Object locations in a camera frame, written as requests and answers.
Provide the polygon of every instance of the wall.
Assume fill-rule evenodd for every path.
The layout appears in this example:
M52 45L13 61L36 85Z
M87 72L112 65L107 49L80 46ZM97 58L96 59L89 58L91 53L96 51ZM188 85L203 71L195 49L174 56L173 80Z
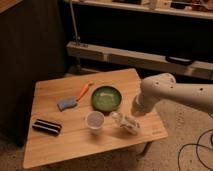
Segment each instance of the wall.
M57 0L24 0L0 14L0 131L22 145L35 82L60 77L66 49Z

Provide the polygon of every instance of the black cable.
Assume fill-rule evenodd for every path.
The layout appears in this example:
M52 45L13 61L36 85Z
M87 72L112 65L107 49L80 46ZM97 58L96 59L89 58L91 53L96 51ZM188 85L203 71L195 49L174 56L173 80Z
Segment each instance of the black cable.
M210 129L210 130L208 130L208 131L205 131L203 134L201 134L200 137L199 137L198 140L197 140L197 144L199 144L201 138L202 138L205 134L207 134L207 133L209 133L209 132L212 132L212 131L213 131L213 129ZM199 154L198 154L198 146L196 146L196 155L197 155L197 158L198 158L199 162L200 162L205 168L207 168L207 169L209 169L209 170L213 170L213 168L210 168L209 166L207 166L207 165L200 159L200 156L199 156Z
M183 146L180 148L180 150L178 151L178 170L179 170L179 171L181 171L181 168L180 168L180 154L181 154L182 150L183 150L185 147L187 147L187 146L197 146L197 147L199 146L199 147L203 147L203 148L206 148L206 149L208 149L208 150L213 151L213 149L211 149L210 147L207 147L207 146L201 145L201 144L189 143L189 144L183 145Z
M200 135L200 137L198 138L197 143L185 144L185 145L183 145L183 146L180 148L180 150L179 150L179 152L178 152L178 170L179 170L179 171L181 171L181 168L180 168L180 154L181 154L182 150L183 150L186 146L191 146L191 145L196 146L196 155L197 155L197 158L198 158L199 162L200 162L205 168L207 168L207 169L213 171L213 168L210 168L209 166L207 166L207 165L201 160L201 158L200 158L200 156L199 156L199 153L198 153L198 147L203 147L203 148L206 148L206 149L208 149L208 150L210 150L210 151L213 151L213 148L210 148L210 147L207 147L207 146L205 146L205 145L199 144L201 138L202 138L204 135L206 135L207 133L209 133L209 132L213 132L213 129L207 130L207 131L205 131L204 133L202 133L202 134ZM212 145L212 147L213 147L213 133L212 133L211 136L210 136L210 143L211 143L211 145Z

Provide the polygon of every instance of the orange object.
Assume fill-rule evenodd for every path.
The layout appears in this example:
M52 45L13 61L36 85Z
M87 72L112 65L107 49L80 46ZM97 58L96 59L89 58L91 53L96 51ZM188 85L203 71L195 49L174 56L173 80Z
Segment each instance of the orange object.
M93 83L87 83L81 88L81 91L76 98L77 101L79 101L83 97L83 95L89 90L89 87L91 85L93 85Z

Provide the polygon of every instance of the orange handle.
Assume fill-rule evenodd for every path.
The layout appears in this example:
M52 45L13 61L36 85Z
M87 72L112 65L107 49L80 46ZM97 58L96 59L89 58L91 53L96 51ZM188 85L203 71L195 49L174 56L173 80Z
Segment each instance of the orange handle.
M88 91L89 89L89 84L85 84L82 88L80 93L78 94L76 100L79 101L81 99L81 97L83 97L83 95Z

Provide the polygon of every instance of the floor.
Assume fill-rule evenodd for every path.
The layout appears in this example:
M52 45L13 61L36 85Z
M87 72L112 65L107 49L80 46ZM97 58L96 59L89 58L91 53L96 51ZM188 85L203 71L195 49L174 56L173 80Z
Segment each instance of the floor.
M155 141L145 157L138 154L144 145L120 149L103 154L92 155L41 166L30 171L176 171L178 170L178 151L187 143L196 143L206 130L213 129L213 118L207 113L162 100L156 109L163 120L169 137ZM210 146L210 135L206 134L201 144ZM22 171L24 148L17 147L0 136L0 170ZM206 165L213 168L213 152L199 150ZM195 146L187 146L180 155L182 171L205 171L195 153Z

